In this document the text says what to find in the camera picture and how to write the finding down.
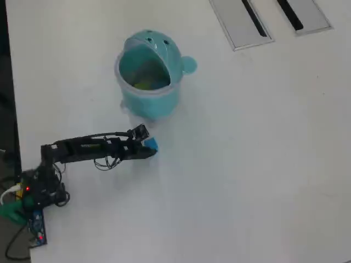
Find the floor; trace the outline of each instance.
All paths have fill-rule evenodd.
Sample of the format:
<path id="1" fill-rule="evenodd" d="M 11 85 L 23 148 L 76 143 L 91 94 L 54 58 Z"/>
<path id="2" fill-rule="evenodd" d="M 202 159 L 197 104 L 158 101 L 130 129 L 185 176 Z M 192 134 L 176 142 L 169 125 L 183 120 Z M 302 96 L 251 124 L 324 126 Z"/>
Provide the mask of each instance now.
<path id="1" fill-rule="evenodd" d="M 0 0 L 0 149 L 13 153 L 14 158 L 19 159 L 12 68 L 8 42 L 5 1 Z M 18 173 L 20 162 L 5 162 L 2 157 L 0 156 L 0 179 Z M 19 227 L 8 219 L 0 217 L 0 233 L 2 237 L 0 238 L 1 263 L 13 262 L 5 258 L 5 249 L 18 229 Z M 9 254 L 19 258 L 28 256 L 27 244 L 28 236 L 24 231 L 13 244 Z"/>

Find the cable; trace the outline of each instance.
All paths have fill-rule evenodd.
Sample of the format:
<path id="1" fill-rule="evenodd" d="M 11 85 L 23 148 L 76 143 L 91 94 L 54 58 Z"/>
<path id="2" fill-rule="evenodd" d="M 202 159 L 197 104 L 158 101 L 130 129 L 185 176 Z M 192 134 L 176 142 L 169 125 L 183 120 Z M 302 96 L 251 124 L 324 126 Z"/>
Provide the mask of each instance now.
<path id="1" fill-rule="evenodd" d="M 5 192 L 3 192 L 0 196 L 0 204 L 3 205 L 4 204 L 4 196 L 7 195 L 8 193 L 11 193 L 11 192 L 17 192 L 21 190 L 21 185 L 14 185 L 10 188 L 8 188 Z"/>
<path id="2" fill-rule="evenodd" d="M 20 230 L 13 236 L 13 238 L 11 239 L 11 241 L 8 243 L 7 247 L 6 247 L 6 251 L 5 251 L 5 257 L 8 260 L 13 260 L 13 261 L 25 261 L 25 260 L 30 260 L 31 257 L 30 256 L 26 256 L 24 258 L 15 258 L 13 256 L 9 256 L 9 251 L 10 248 L 12 246 L 12 244 L 16 241 L 16 239 L 18 238 L 19 234 L 21 234 L 21 232 L 23 231 L 23 229 L 26 227 L 26 225 L 22 226 L 20 228 Z"/>
<path id="3" fill-rule="evenodd" d="M 55 203 L 55 205 L 57 207 L 64 207 L 65 205 L 67 205 L 67 203 L 69 202 L 69 200 L 71 199 L 71 195 L 70 193 L 68 193 L 67 191 L 65 191 L 66 195 L 67 195 L 67 199 L 64 202 L 61 203 Z"/>
<path id="4" fill-rule="evenodd" d="M 97 160 L 94 159 L 94 165 L 100 171 L 109 171 L 109 170 L 113 169 L 114 167 L 116 167 L 121 162 L 121 160 L 119 158 L 115 158 L 114 161 L 110 164 L 109 160 L 108 160 L 108 158 L 106 156 L 105 157 L 105 162 L 106 162 L 106 165 L 98 163 Z"/>
<path id="5" fill-rule="evenodd" d="M 59 167 L 55 163 L 53 164 L 53 167 L 54 167 L 55 171 L 57 171 L 59 173 L 59 175 L 60 175 L 59 183 L 58 183 L 58 187 L 60 187 L 60 184 L 62 182 L 62 172 L 61 172 L 61 170 L 59 169 Z"/>
<path id="6" fill-rule="evenodd" d="M 7 176 L 7 177 L 4 177 L 3 179 L 0 180 L 0 188 L 4 191 L 7 190 L 7 187 L 5 187 L 3 185 L 4 182 L 8 182 L 8 181 L 16 181 L 16 178 L 14 176 Z M 10 193 L 11 195 L 17 197 L 18 199 L 21 199 L 22 197 L 21 196 L 18 196 L 16 195 L 15 193 Z"/>

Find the plastic container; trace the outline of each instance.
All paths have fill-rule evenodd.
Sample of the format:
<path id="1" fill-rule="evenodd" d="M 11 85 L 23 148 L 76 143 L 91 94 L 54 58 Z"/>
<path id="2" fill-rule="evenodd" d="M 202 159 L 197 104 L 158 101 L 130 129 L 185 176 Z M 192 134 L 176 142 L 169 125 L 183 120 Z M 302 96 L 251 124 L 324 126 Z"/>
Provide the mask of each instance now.
<path id="1" fill-rule="evenodd" d="M 131 113 L 157 120 L 172 113 L 179 102 L 183 75 L 193 73 L 196 68 L 196 61 L 182 57 L 169 37 L 144 30 L 124 43 L 115 74 L 124 105 Z"/>

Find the metal slot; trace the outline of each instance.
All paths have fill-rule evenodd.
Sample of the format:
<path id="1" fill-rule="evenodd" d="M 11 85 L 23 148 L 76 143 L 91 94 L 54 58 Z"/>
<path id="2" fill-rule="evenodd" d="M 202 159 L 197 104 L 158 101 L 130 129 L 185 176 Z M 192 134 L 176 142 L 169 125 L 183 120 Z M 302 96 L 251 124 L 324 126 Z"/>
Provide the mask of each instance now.
<path id="1" fill-rule="evenodd" d="M 330 29 L 331 25 L 314 0 L 277 0 L 297 35 Z"/>
<path id="2" fill-rule="evenodd" d="M 210 0 L 233 50 L 272 42 L 249 0 Z"/>

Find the white tabletop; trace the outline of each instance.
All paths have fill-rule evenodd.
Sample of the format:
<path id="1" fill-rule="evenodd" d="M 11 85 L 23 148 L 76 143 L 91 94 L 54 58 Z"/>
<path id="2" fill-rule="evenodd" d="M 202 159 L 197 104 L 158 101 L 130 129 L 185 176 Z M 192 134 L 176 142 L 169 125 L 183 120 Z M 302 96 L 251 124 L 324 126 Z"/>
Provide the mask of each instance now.
<path id="1" fill-rule="evenodd" d="M 335 29 L 303 37 L 254 3 L 275 42 L 233 52 L 208 0 L 7 1 L 23 169 L 42 144 L 131 128 L 113 72 L 131 34 L 199 65 L 157 156 L 67 166 L 33 263 L 351 259 L 351 2 L 318 0 Z"/>

